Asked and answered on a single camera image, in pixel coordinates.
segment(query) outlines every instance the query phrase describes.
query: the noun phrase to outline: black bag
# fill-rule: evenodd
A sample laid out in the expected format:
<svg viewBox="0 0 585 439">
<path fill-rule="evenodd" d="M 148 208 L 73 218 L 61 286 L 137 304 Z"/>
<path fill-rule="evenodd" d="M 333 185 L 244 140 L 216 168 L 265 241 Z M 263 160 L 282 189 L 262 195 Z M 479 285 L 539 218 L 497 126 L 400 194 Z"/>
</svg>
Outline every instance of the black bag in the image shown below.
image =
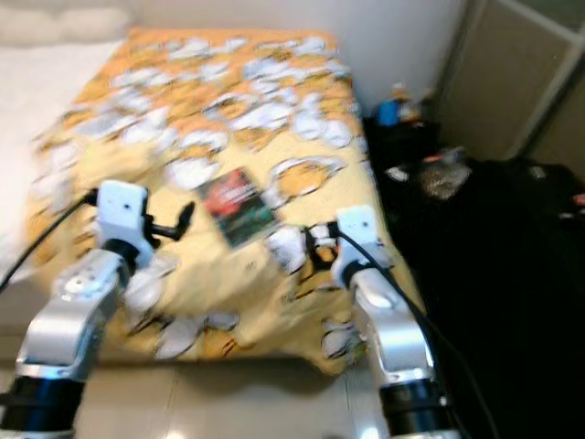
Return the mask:
<svg viewBox="0 0 585 439">
<path fill-rule="evenodd" d="M 571 415 L 585 395 L 585 216 L 575 196 L 585 187 L 562 166 L 470 167 L 446 202 L 416 178 L 401 186 L 378 175 L 393 239 L 431 318 L 471 364 L 502 437 L 575 433 L 581 420 Z M 461 367 L 444 349 L 440 363 L 473 437 L 491 437 Z"/>
</svg>

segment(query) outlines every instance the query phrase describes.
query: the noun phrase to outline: pillow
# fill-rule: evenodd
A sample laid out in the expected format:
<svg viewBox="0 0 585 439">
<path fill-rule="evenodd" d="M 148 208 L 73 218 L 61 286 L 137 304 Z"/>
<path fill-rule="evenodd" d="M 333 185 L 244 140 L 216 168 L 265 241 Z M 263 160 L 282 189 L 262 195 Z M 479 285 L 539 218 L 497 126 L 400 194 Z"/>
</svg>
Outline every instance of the pillow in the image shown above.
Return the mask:
<svg viewBox="0 0 585 439">
<path fill-rule="evenodd" d="M 0 45 L 42 46 L 121 39 L 133 22 L 124 2 L 37 0 L 0 5 Z"/>
</svg>

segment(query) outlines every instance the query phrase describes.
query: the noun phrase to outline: white bed sheet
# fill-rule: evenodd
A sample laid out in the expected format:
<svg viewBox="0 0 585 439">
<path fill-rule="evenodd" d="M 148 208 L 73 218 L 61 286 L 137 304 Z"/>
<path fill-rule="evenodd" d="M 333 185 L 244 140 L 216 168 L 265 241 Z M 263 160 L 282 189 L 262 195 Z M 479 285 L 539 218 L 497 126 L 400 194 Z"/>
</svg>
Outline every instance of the white bed sheet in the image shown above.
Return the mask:
<svg viewBox="0 0 585 439">
<path fill-rule="evenodd" d="M 26 242 L 26 196 L 35 176 L 31 140 L 57 120 L 120 44 L 0 47 L 0 275 Z"/>
</svg>

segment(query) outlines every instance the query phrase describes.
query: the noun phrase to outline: bed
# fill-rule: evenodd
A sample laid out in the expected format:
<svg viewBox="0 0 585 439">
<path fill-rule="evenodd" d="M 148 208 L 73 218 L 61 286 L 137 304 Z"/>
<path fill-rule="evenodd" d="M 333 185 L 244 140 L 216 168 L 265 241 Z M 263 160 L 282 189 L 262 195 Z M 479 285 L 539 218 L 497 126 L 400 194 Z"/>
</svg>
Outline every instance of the bed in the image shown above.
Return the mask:
<svg viewBox="0 0 585 439">
<path fill-rule="evenodd" d="M 393 272 L 417 298 L 384 228 L 366 148 L 331 36 L 136 28 L 35 139 L 27 236 L 105 178 L 148 187 L 163 224 L 194 201 L 186 236 L 163 241 L 134 275 L 109 340 L 154 359 L 294 355 L 339 373 L 364 350 L 351 297 L 329 274 L 339 209 L 376 210 Z M 278 226 L 231 246 L 201 188 L 238 169 Z M 97 232 L 94 208 L 69 219 L 36 253 L 37 281 L 77 261 Z"/>
</svg>

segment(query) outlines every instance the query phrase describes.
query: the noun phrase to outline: black cable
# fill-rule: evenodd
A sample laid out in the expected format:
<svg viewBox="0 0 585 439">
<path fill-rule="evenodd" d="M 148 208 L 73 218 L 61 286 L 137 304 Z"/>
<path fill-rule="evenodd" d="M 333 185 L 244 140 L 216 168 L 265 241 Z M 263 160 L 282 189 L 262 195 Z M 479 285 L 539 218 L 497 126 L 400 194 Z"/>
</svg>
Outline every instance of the black cable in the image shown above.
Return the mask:
<svg viewBox="0 0 585 439">
<path fill-rule="evenodd" d="M 494 439 L 499 439 L 500 434 L 497 430 L 494 416 L 492 415 L 492 412 L 490 411 L 490 409 L 487 405 L 487 402 L 485 401 L 485 398 L 484 398 L 484 395 L 482 394 L 479 383 L 477 382 L 477 379 L 473 375 L 473 372 L 471 370 L 471 367 L 469 366 L 469 363 L 467 363 L 467 360 L 465 359 L 465 357 L 463 356 L 461 351 L 458 348 L 456 348 L 445 335 L 443 335 L 441 330 L 426 315 L 424 315 L 422 313 L 422 311 L 420 311 L 420 309 L 414 304 L 414 302 L 412 302 L 412 300 L 410 300 L 410 298 L 402 291 L 402 289 L 399 287 L 396 280 L 389 274 L 389 272 L 387 270 L 384 269 L 384 267 L 382 267 L 382 265 L 379 264 L 378 261 L 376 261 L 376 259 L 371 254 L 369 254 L 361 245 L 359 245 L 356 241 L 354 241 L 351 237 L 347 236 L 342 231 L 339 231 L 338 236 L 340 238 L 346 240 L 347 242 L 349 242 L 358 252 L 360 252 L 382 274 L 382 276 L 384 276 L 384 278 L 388 281 L 388 283 L 394 287 L 394 289 L 399 294 L 399 296 L 402 297 L 402 299 L 406 302 L 407 306 L 409 307 L 410 312 L 414 315 L 414 318 L 416 319 L 417 323 L 420 325 L 420 328 L 421 328 L 423 334 L 425 335 L 425 337 L 427 338 L 427 341 L 428 342 L 431 341 L 430 337 L 429 337 L 429 332 L 432 332 L 432 334 L 434 336 L 436 336 L 440 340 L 440 342 L 443 343 L 451 351 L 451 353 L 455 356 L 455 358 L 457 359 L 459 364 L 462 366 L 465 375 L 467 375 L 469 382 L 472 384 L 473 391 L 475 392 L 475 396 L 477 397 L 477 401 L 479 401 L 480 406 L 482 407 L 482 410 L 484 411 L 485 418 L 490 425 L 490 429 L 492 431 L 492 435 L 493 435 Z M 429 348 L 431 349 L 431 352 L 432 352 L 433 357 L 434 357 L 434 355 L 435 355 L 434 350 L 435 349 L 433 349 L 432 346 L 429 346 Z"/>
<path fill-rule="evenodd" d="M 28 256 L 30 256 L 30 254 L 40 245 L 40 243 L 42 241 L 44 241 L 47 238 L 47 236 L 50 235 L 53 232 L 53 230 L 56 229 L 59 226 L 59 224 L 61 224 L 61 222 L 63 222 L 64 220 L 66 220 L 73 212 L 75 212 L 81 206 L 83 206 L 84 204 L 91 204 L 91 205 L 95 206 L 96 198 L 97 198 L 97 190 L 96 189 L 92 189 L 82 199 L 80 199 L 79 201 L 77 201 L 75 204 L 72 204 L 71 206 L 69 206 L 67 208 L 67 210 L 65 210 L 61 214 L 60 217 L 58 217 L 57 219 L 55 219 L 55 222 L 53 222 L 50 226 L 48 226 L 38 236 L 38 238 L 36 238 L 35 241 L 27 247 L 27 249 L 25 250 L 25 252 L 20 255 L 20 257 L 14 263 L 14 265 L 10 268 L 10 270 L 8 270 L 8 272 L 4 276 L 4 279 L 2 280 L 2 283 L 0 284 L 0 294 L 7 288 L 7 286 L 10 284 L 10 279 L 12 278 L 12 276 L 15 275 L 15 273 L 18 271 L 18 269 L 20 268 L 20 266 L 23 263 L 25 263 L 25 261 L 27 260 Z"/>
</svg>

